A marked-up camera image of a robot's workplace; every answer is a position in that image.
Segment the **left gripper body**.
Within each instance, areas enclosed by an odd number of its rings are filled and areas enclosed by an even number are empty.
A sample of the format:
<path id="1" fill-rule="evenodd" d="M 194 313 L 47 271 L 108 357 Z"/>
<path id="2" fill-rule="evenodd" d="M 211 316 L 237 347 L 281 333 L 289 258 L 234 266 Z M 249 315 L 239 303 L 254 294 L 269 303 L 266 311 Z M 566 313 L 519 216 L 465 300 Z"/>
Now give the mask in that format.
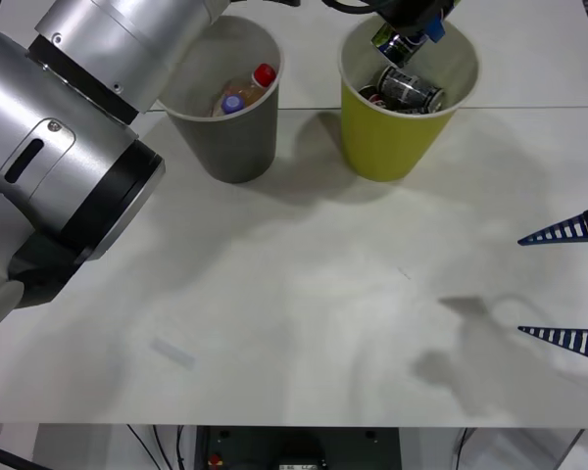
<path id="1" fill-rule="evenodd" d="M 377 13 L 399 34 L 411 36 L 441 23 L 458 4 L 455 0 L 397 0 Z"/>

